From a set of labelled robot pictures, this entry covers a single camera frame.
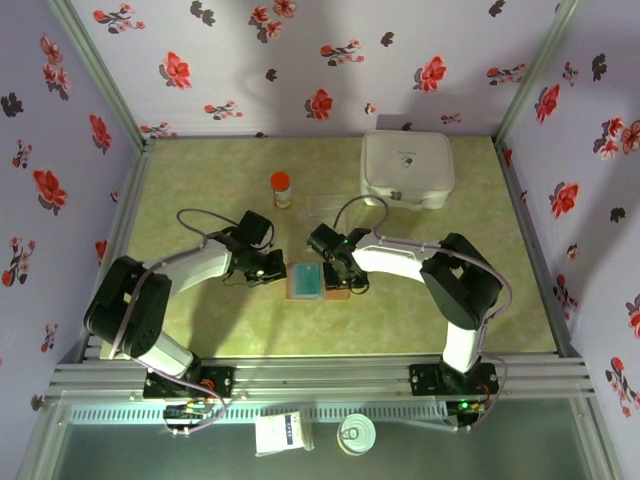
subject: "table surface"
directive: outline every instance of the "table surface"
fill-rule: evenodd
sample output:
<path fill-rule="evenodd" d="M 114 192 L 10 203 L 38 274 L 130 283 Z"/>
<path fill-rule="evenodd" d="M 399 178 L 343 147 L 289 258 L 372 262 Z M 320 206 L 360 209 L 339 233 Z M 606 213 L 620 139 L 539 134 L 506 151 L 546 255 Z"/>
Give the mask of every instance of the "table surface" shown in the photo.
<path fill-rule="evenodd" d="M 509 280 L 514 302 L 489 328 L 488 351 L 553 351 L 555 346 L 504 178 L 489 137 L 452 137 L 456 185 L 439 210 L 394 208 L 382 232 L 419 241 L 466 236 Z M 319 261 L 306 247 L 310 194 L 359 194 L 361 138 L 169 140 L 157 144 L 128 250 L 150 260 L 194 245 L 175 220 L 204 208 L 240 220 L 247 209 L 269 218 L 285 261 Z M 271 173 L 292 179 L 293 204 L 272 204 Z M 349 228 L 372 228 L 383 210 L 357 202 Z M 187 214 L 205 231 L 223 222 Z M 243 280 L 236 274 L 238 281 Z M 202 357 L 437 353 L 446 321 L 426 287 L 376 273 L 366 295 L 347 301 L 285 299 L 285 281 L 257 288 L 211 279 L 173 297 L 164 330 Z M 501 294 L 499 302 L 504 301 Z"/>

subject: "robotic arm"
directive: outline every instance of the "robotic arm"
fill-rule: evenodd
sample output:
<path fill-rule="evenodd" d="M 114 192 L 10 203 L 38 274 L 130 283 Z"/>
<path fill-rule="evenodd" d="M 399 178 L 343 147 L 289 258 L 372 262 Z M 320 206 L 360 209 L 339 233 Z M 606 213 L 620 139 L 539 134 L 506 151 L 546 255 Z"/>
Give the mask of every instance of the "robotic arm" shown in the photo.
<path fill-rule="evenodd" d="M 485 315 L 495 305 L 502 285 L 486 270 L 445 253 L 459 253 L 489 265 L 466 238 L 449 234 L 434 255 L 432 248 L 381 240 L 367 229 L 356 228 L 345 237 L 321 224 L 307 243 L 325 259 L 323 269 L 329 290 L 368 289 L 369 272 L 386 272 L 425 283 L 448 320 L 439 375 L 429 382 L 441 383 L 440 390 L 447 393 L 473 391 L 476 383 L 491 384 L 484 377 L 495 374 L 495 369 L 492 364 L 481 364 L 479 352 L 484 341 Z"/>
<path fill-rule="evenodd" d="M 286 277 L 282 250 L 265 253 L 254 246 L 264 243 L 272 228 L 269 220 L 247 211 L 237 226 L 208 234 L 203 248 L 175 255 L 175 260 L 147 273 L 117 347 L 153 369 L 198 383 L 200 360 L 162 332 L 167 302 L 204 280 L 236 270 L 244 273 L 250 286 Z M 136 284 L 157 263 L 118 258 L 85 315 L 87 329 L 112 344 L 116 342 Z"/>
<path fill-rule="evenodd" d="M 173 255 L 163 263 L 118 258 L 89 306 L 85 326 L 153 370 L 191 384 L 212 379 L 216 372 L 205 371 L 208 367 L 202 367 L 193 352 L 162 332 L 167 302 L 206 279 L 231 275 L 236 270 L 244 273 L 249 285 L 286 277 L 282 250 L 266 253 L 256 247 L 264 243 L 269 229 L 273 229 L 269 220 L 248 211 L 237 226 L 208 234 L 206 245 Z M 401 240 L 381 240 L 362 228 L 345 237 L 321 224 L 307 243 L 325 260 L 323 269 L 329 290 L 368 289 L 369 272 L 387 272 L 426 284 L 449 322 L 447 343 L 436 370 L 412 366 L 417 367 L 411 368 L 414 394 L 472 394 L 478 384 L 487 385 L 491 393 L 497 391 L 495 367 L 481 363 L 479 352 L 485 315 L 502 286 L 485 269 L 452 256 L 453 252 L 488 265 L 463 236 L 450 234 L 439 247 L 424 248 Z M 136 288 L 139 293 L 132 299 Z M 154 390 L 156 398 L 194 396 L 193 390 L 150 375 L 153 377 L 151 381 L 148 377 L 147 386 L 160 385 Z M 215 384 L 217 388 L 221 384 L 229 386 L 232 379 L 223 376 Z"/>

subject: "wooden block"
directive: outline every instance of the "wooden block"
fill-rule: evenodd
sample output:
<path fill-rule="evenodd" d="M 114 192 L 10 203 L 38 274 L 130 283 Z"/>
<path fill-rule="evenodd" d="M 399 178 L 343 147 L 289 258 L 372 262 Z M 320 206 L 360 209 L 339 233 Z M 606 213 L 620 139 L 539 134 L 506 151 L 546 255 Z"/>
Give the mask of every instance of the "wooden block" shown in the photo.
<path fill-rule="evenodd" d="M 349 300 L 351 292 L 349 292 L 348 289 L 327 291 L 324 288 L 324 279 L 322 282 L 322 296 L 320 298 L 293 298 L 292 296 L 293 285 L 291 284 L 291 280 L 293 278 L 292 276 L 293 265 L 295 265 L 295 263 L 287 263 L 287 289 L 286 289 L 286 297 L 285 297 L 287 298 L 287 300 L 298 300 L 298 301 L 304 301 L 304 300 L 314 301 L 314 300 L 323 300 L 323 299 L 324 300 Z"/>

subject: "white card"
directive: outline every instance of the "white card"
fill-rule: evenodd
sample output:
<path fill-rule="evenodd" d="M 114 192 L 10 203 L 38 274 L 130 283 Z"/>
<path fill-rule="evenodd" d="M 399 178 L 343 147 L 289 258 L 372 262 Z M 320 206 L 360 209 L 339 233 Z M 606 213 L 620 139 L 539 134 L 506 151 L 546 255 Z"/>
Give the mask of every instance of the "white card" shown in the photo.
<path fill-rule="evenodd" d="M 280 452 L 304 447 L 300 412 L 256 418 L 256 453 Z"/>

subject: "orange bottle cap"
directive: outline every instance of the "orange bottle cap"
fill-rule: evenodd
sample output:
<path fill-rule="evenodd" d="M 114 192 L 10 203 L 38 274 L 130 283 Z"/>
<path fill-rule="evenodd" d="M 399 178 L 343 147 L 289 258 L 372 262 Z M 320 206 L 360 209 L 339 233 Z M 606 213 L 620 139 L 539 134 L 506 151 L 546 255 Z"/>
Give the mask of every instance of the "orange bottle cap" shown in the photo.
<path fill-rule="evenodd" d="M 276 172 L 271 175 L 271 188 L 277 190 L 278 192 L 282 192 L 289 188 L 291 185 L 291 180 L 289 179 L 289 175 L 285 172 Z"/>

